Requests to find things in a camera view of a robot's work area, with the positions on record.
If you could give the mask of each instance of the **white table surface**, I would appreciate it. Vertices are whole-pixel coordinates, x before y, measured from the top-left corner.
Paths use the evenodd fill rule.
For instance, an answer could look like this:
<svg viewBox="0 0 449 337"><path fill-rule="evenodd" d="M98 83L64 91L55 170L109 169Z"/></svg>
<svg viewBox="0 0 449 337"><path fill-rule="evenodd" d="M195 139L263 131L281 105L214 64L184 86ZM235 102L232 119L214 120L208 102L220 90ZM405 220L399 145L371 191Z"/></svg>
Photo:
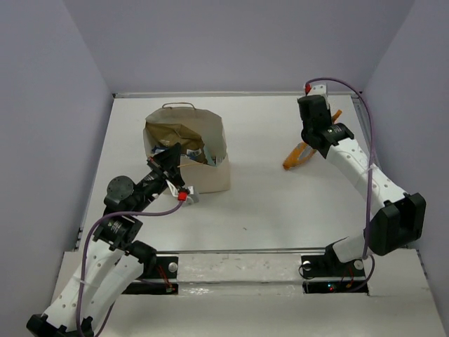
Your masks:
<svg viewBox="0 0 449 337"><path fill-rule="evenodd" d="M53 298L80 256L79 251L65 254ZM365 268L370 269L369 260ZM176 296L122 295L101 337L445 336L416 251L377 257L368 286L369 296L303 294L301 282L222 289L204 284L200 291L180 287Z"/></svg>
<svg viewBox="0 0 449 337"><path fill-rule="evenodd" d="M306 165L285 172L282 162L300 141L297 97L243 96L195 98L121 98L111 118L88 205L87 229L102 215L109 181L129 176L135 182L149 169L142 130L145 117L167 102L187 101L223 119L231 162L232 187L201 194L199 204L162 218L141 218L137 239L160 251L202 249L277 249L322 247L364 226L362 198L332 165L316 154ZM366 150L348 95L329 98L332 113ZM147 211L176 205L161 196Z"/></svg>
<svg viewBox="0 0 449 337"><path fill-rule="evenodd" d="M203 194L199 204L169 217L143 218L138 239L160 251L322 247L363 227L362 198L319 155L293 172L282 169L300 140L296 97L265 96L115 100L86 228L102 215L112 178L127 175L139 181L147 174L144 118L163 103L185 100L223 117L232 188ZM341 121L366 150L351 98L331 96L330 104L333 112L343 111ZM164 195L148 210L175 204ZM65 254L55 296L80 256L80 251ZM416 253L395 251L377 258L376 265L370 296L304 295L300 284L287 296L282 289L260 296L238 288L238 296L214 291L197 296L120 296L102 337L445 336Z"/></svg>

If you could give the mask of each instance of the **paper bag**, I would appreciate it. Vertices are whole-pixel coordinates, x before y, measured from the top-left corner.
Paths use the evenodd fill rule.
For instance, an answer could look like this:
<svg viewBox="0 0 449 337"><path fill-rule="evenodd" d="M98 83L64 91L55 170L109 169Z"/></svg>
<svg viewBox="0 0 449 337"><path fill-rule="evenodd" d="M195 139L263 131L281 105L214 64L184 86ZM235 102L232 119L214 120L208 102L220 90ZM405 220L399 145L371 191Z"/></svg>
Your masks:
<svg viewBox="0 0 449 337"><path fill-rule="evenodd" d="M152 150L160 143L149 132L148 124L181 124L201 136L215 166L181 157L181 176L187 186L194 186L198 193L225 191L231 187L225 130L220 116L209 110L197 109L191 103L164 104L145 119L145 154L151 157L154 155Z"/></svg>
<svg viewBox="0 0 449 337"><path fill-rule="evenodd" d="M181 144L183 156L198 163L215 166L215 161L210 157L207 147L201 136L182 124L149 123L145 125L149 134L158 143L158 147L152 149L152 153L164 151L174 144Z"/></svg>

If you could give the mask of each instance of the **orange object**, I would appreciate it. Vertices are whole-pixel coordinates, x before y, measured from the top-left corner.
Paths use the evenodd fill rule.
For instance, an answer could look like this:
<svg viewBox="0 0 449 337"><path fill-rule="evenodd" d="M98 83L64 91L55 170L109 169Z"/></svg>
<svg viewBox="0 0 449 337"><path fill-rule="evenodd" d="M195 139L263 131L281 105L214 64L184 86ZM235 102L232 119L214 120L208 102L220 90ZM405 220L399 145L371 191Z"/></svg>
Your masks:
<svg viewBox="0 0 449 337"><path fill-rule="evenodd" d="M311 90L311 85L310 83L306 84L306 87L304 88L304 92L306 93L306 95L310 92Z"/></svg>
<svg viewBox="0 0 449 337"><path fill-rule="evenodd" d="M179 195L177 196L177 199L179 201L186 201L187 200L187 193L186 192L180 192Z"/></svg>
<svg viewBox="0 0 449 337"><path fill-rule="evenodd" d="M333 116L332 116L332 122L335 123L338 117L342 114L342 110L338 110ZM313 155L316 153L316 150L312 149L308 144L301 142L293 149L293 151L288 155L286 160L282 163L284 170L290 170L293 167L302 165L306 161L308 161L310 158L313 157Z"/></svg>

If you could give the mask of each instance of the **orange tool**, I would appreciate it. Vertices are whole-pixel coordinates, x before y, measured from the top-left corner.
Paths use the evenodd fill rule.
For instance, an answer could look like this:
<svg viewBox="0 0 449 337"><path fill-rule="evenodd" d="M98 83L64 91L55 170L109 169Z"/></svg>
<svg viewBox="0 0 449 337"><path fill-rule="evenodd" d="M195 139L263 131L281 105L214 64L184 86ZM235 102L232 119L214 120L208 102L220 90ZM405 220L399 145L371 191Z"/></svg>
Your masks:
<svg viewBox="0 0 449 337"><path fill-rule="evenodd" d="M333 116L332 116L332 122L335 123L338 117L342 114L342 110L338 110ZM286 160L284 160L282 166L284 170L290 170L293 167L302 165L306 161L308 161L310 158L313 157L313 155L316 153L316 150L312 149L308 144L301 142L293 149L293 151L288 155Z"/></svg>

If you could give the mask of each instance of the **screw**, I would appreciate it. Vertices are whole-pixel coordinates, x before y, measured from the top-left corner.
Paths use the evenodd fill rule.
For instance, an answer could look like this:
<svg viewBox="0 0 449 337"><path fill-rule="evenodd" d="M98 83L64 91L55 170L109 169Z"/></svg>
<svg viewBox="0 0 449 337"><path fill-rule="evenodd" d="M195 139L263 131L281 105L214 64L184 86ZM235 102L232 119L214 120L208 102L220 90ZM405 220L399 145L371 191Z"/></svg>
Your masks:
<svg viewBox="0 0 449 337"><path fill-rule="evenodd" d="M304 269L306 272L309 272L311 270L310 261L304 261L301 266L302 266L302 269Z"/></svg>
<svg viewBox="0 0 449 337"><path fill-rule="evenodd" d="M176 262L171 262L168 265L168 271L169 272L176 272L177 271L177 264L176 264Z"/></svg>
<svg viewBox="0 0 449 337"><path fill-rule="evenodd" d="M357 270L363 270L363 262L360 260L355 260L354 268L356 268Z"/></svg>

